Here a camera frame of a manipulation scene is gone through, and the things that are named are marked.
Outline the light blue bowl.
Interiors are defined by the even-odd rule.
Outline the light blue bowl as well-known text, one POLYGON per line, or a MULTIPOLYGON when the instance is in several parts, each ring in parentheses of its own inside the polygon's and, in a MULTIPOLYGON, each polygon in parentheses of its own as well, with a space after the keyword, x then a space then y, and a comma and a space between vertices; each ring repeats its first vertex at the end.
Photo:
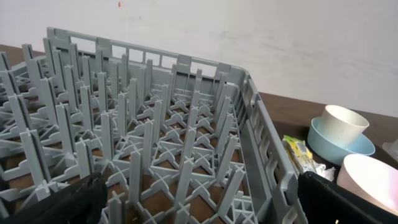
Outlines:
POLYGON ((335 145, 318 132, 319 121, 320 117, 315 117, 311 120, 307 142, 311 149, 324 160, 340 166, 343 163, 343 159, 349 154, 371 156, 375 153, 374 144, 364 134, 361 134, 347 148, 335 145))

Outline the yellow green snack wrapper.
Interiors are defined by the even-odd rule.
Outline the yellow green snack wrapper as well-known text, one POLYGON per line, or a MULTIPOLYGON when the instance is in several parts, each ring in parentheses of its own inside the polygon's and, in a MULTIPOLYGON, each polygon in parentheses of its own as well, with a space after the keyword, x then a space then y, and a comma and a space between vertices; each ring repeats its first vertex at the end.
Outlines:
POLYGON ((311 171, 329 181, 334 181, 336 169, 334 167, 327 169, 325 164, 316 162, 313 154, 306 147, 305 141, 284 135, 282 144, 297 174, 311 171))

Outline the white cup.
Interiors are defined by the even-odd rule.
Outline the white cup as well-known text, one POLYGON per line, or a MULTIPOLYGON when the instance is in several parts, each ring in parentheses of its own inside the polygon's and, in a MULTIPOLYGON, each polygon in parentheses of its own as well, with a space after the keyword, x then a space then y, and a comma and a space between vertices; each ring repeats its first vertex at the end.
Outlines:
POLYGON ((341 148, 347 148, 365 129, 369 121, 352 110, 338 105, 326 105, 317 131, 341 148))

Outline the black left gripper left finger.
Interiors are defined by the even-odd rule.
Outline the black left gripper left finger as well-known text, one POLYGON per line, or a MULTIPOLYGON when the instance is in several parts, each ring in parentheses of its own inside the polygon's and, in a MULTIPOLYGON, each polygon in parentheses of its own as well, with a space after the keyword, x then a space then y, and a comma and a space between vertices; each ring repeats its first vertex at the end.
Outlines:
POLYGON ((108 199, 102 175, 92 173, 53 195, 1 220, 2 224, 98 223, 108 199))

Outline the white pink bowl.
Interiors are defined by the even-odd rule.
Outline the white pink bowl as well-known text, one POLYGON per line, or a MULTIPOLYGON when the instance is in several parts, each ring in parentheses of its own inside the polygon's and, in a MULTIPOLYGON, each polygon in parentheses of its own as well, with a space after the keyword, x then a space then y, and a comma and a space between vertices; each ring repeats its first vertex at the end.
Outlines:
POLYGON ((360 154, 343 159, 336 183, 351 193, 397 215, 397 169, 360 154))

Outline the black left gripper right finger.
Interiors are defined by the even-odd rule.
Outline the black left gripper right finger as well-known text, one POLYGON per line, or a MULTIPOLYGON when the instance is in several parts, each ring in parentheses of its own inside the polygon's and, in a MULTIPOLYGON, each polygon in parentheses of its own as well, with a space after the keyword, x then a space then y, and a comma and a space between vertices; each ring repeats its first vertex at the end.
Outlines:
POLYGON ((397 215, 314 172, 308 171, 299 175, 297 193, 309 223, 397 223, 397 215))

